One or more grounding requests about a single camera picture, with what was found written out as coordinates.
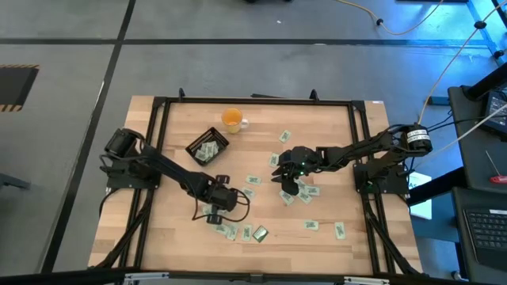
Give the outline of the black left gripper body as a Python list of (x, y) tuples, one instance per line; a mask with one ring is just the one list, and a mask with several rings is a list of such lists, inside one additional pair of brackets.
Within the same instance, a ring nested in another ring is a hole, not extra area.
[(230, 210), (230, 190), (218, 181), (206, 184), (197, 194), (197, 199), (217, 206), (220, 210)]

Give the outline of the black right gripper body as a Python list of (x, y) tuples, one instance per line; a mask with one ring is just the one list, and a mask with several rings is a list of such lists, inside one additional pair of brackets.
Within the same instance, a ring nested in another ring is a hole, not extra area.
[(306, 175), (317, 165), (317, 152), (308, 147), (294, 147), (290, 159), (283, 159), (287, 176), (298, 177)]

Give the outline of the black plastic mesh basket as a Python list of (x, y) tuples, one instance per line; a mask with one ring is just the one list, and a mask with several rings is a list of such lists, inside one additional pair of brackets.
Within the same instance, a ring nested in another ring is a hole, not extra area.
[[(197, 150), (205, 151), (205, 145), (206, 143), (210, 143), (216, 141), (219, 146), (219, 151), (217, 154), (215, 154), (212, 158), (209, 158), (207, 161), (201, 161), (195, 157)], [(195, 141), (190, 143), (185, 150), (187, 153), (193, 158), (193, 160), (201, 166), (206, 166), (210, 162), (212, 162), (215, 158), (217, 158), (222, 152), (225, 151), (225, 149), (228, 147), (229, 142), (228, 140), (214, 127), (209, 128), (206, 130), (205, 133), (203, 133), (201, 136), (199, 136)]]

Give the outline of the yellow ceramic mug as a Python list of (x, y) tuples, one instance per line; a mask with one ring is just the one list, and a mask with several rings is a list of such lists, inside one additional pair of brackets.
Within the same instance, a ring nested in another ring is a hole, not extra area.
[(245, 119), (242, 112), (237, 108), (225, 109), (221, 115), (221, 119), (227, 132), (231, 134), (236, 134), (250, 125), (248, 119)]

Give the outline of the white paper sheet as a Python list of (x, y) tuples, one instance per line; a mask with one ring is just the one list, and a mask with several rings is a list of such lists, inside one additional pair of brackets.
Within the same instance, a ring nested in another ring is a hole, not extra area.
[[(412, 172), (407, 178), (408, 188), (412, 190), (417, 186), (430, 182), (432, 178), (425, 174)], [(410, 214), (414, 217), (431, 220), (433, 217), (432, 200), (426, 200), (425, 202), (416, 204), (410, 207)]]

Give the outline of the black side desk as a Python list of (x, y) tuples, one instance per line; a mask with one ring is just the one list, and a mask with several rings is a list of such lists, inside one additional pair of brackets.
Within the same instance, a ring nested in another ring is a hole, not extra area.
[(499, 266), (507, 266), (507, 253), (498, 258), (493, 268), (480, 264), (475, 257), (464, 215), (467, 209), (507, 211), (507, 184), (490, 183), (490, 178), (497, 171), (507, 174), (507, 142), (477, 128), (459, 141), (459, 148), (466, 186), (454, 187), (452, 198), (468, 279), (476, 283), (507, 285), (507, 271), (498, 269)]

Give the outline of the black laptop keyboard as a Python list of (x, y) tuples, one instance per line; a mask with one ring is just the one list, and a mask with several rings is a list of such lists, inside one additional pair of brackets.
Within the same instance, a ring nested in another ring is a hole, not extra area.
[(472, 208), (463, 212), (475, 259), (507, 272), (507, 210)]

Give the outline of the grey chair leg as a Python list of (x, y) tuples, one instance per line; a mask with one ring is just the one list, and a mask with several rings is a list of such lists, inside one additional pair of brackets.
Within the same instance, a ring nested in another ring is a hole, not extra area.
[(19, 189), (28, 189), (30, 183), (10, 175), (0, 173), (0, 189), (6, 186), (12, 186)]

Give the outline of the black hazard-striped floor hatch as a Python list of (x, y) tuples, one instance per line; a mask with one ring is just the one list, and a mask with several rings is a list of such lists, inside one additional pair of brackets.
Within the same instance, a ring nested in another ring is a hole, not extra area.
[(19, 112), (40, 70), (38, 65), (0, 65), (0, 112)]

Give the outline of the red-handled screwdriver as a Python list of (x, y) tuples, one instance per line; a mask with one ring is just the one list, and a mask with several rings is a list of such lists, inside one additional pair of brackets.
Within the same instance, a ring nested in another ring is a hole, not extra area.
[(500, 174), (500, 172), (497, 169), (497, 166), (494, 164), (494, 161), (487, 150), (486, 156), (488, 157), (490, 164), (493, 166), (493, 169), (496, 173), (496, 176), (490, 178), (490, 182), (493, 184), (507, 184), (507, 176)]

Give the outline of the blue metal frame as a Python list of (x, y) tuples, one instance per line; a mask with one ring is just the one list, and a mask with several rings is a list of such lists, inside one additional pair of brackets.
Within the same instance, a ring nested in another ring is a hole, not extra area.
[(498, 66), (507, 62), (507, 0), (469, 0), (467, 3), (475, 21), (485, 20), (480, 31), (486, 46)]

